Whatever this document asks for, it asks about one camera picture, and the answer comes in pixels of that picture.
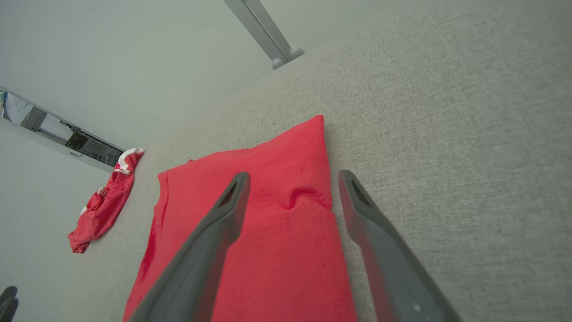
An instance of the white wall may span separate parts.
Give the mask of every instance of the white wall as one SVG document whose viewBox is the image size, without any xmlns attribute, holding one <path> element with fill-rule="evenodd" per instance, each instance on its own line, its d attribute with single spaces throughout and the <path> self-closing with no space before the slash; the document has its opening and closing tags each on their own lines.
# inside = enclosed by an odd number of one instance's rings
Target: white wall
<svg viewBox="0 0 572 322">
<path fill-rule="evenodd" d="M 396 2 L 261 1 L 306 51 Z M 0 0 L 0 86 L 124 149 L 270 72 L 223 0 Z"/>
<path fill-rule="evenodd" d="M 67 240 L 109 173 L 0 126 L 0 289 L 18 287 L 14 321 L 63 321 L 73 271 Z"/>
</svg>

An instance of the gray upholstered surface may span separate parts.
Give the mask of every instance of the gray upholstered surface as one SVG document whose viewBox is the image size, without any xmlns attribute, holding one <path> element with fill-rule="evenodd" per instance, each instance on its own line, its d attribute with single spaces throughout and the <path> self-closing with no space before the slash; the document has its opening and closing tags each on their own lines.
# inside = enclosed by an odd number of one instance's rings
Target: gray upholstered surface
<svg viewBox="0 0 572 322">
<path fill-rule="evenodd" d="M 568 0 L 408 2 L 219 102 L 148 147 L 115 226 L 78 255 L 69 319 L 121 319 L 159 172 L 321 113 L 360 321 L 373 310 L 339 169 L 356 173 L 466 321 L 569 320 L 570 17 Z"/>
</svg>

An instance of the gray textile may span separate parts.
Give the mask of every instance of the gray textile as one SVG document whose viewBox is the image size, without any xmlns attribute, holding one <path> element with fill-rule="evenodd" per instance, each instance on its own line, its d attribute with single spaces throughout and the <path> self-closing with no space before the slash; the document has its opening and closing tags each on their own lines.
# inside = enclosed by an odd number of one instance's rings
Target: gray textile
<svg viewBox="0 0 572 322">
<path fill-rule="evenodd" d="M 272 72 L 149 146 L 81 256 L 73 321 L 119 321 L 157 174 L 325 116 L 333 211 L 374 319 L 337 172 L 354 171 L 465 321 L 565 321 L 572 303 L 572 2 L 417 0 Z"/>
</svg>

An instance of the white stripe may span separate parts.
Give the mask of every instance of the white stripe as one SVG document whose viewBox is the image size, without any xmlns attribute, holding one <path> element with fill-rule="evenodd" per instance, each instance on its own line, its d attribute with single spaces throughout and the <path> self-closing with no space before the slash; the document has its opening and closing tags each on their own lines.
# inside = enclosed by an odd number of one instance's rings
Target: white stripe
<svg viewBox="0 0 572 322">
<path fill-rule="evenodd" d="M 132 148 L 123 152 L 123 154 L 121 154 L 121 156 L 119 157 L 119 161 L 117 161 L 117 164 L 119 164 L 119 169 L 115 169 L 115 172 L 130 174 L 130 171 L 128 169 L 129 165 L 125 163 L 125 158 L 127 158 L 130 154 L 141 153 L 143 151 L 144 150 L 142 148 Z"/>
</svg>

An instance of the red towel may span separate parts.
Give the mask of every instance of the red towel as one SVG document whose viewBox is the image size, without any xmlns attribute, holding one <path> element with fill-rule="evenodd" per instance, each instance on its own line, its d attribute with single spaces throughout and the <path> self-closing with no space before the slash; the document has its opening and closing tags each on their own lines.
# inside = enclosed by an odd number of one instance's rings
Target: red towel
<svg viewBox="0 0 572 322">
<path fill-rule="evenodd" d="M 85 252 L 91 241 L 99 239 L 115 224 L 133 187 L 133 172 L 143 153 L 142 148 L 123 152 L 107 185 L 99 188 L 89 199 L 81 211 L 77 228 L 67 235 L 74 253 Z"/>
<path fill-rule="evenodd" d="M 251 176 L 243 230 L 229 248 L 212 321 L 355 321 L 330 211 L 324 118 L 257 147 L 218 152 L 159 175 L 149 244 L 124 321 L 240 171 Z"/>
</svg>

